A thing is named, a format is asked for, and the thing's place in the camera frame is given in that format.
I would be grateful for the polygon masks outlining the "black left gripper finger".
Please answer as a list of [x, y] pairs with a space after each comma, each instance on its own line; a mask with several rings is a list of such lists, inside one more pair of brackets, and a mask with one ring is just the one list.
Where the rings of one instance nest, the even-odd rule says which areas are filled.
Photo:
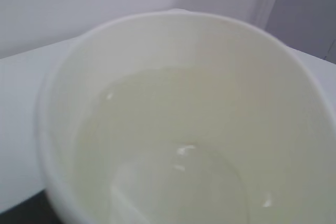
[[41, 191], [1, 213], [1, 224], [63, 224]]

